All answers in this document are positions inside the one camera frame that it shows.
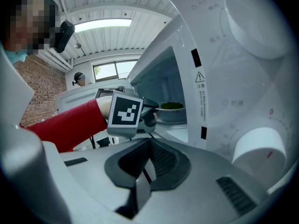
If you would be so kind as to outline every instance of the vent grille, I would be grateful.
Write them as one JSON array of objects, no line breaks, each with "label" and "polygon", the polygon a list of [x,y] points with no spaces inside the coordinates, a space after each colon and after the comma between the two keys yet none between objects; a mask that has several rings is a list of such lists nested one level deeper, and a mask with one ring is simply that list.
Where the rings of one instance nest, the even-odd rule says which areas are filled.
[{"label": "vent grille", "polygon": [[216,181],[239,215],[242,216],[256,207],[251,198],[230,177],[222,177]]},{"label": "vent grille", "polygon": [[130,84],[131,84],[131,86],[137,86],[137,84],[139,84],[139,83],[141,83],[141,81],[138,81],[138,82],[132,82],[132,83],[130,83]]}]

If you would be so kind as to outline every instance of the green food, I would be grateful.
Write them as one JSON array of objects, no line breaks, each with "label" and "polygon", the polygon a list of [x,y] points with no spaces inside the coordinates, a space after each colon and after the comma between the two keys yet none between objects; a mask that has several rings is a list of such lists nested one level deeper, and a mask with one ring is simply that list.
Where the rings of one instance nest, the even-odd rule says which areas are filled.
[{"label": "green food", "polygon": [[181,109],[184,106],[181,103],[176,103],[176,102],[168,102],[161,104],[161,109],[165,110],[175,110],[175,109]]}]

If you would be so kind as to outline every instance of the black sticker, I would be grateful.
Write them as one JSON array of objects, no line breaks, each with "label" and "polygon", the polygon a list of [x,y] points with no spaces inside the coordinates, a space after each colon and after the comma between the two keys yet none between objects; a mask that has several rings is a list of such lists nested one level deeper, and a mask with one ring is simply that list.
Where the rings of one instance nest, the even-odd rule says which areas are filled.
[{"label": "black sticker", "polygon": [[192,50],[191,53],[192,53],[192,57],[193,57],[195,67],[200,67],[201,66],[201,61],[200,61],[200,57],[198,55],[197,49]]},{"label": "black sticker", "polygon": [[206,127],[201,127],[201,138],[206,139]]},{"label": "black sticker", "polygon": [[117,97],[112,125],[135,125],[139,107],[140,102],[138,101]]}]

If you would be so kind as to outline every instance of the ceiling light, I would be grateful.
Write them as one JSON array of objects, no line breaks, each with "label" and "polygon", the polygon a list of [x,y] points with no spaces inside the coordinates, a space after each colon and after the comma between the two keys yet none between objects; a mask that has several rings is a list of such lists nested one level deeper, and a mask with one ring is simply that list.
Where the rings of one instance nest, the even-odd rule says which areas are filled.
[{"label": "ceiling light", "polygon": [[94,21],[87,21],[75,25],[76,32],[82,32],[94,28],[106,27],[129,27],[132,19],[125,18],[112,18],[112,19],[99,19]]},{"label": "ceiling light", "polygon": [[81,46],[81,44],[80,43],[76,43],[75,45],[74,45],[74,48],[76,48],[76,49],[80,49],[82,46]]}]

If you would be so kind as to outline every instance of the control dial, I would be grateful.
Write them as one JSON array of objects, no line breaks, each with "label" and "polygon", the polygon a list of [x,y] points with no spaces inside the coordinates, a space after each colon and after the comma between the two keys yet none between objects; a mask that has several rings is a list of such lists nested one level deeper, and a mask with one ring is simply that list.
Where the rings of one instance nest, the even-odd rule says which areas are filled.
[{"label": "control dial", "polygon": [[277,59],[294,49],[290,28],[272,0],[224,0],[235,39],[248,52]]},{"label": "control dial", "polygon": [[268,127],[249,131],[235,146],[233,164],[253,176],[265,188],[270,188],[286,164],[281,136]]}]

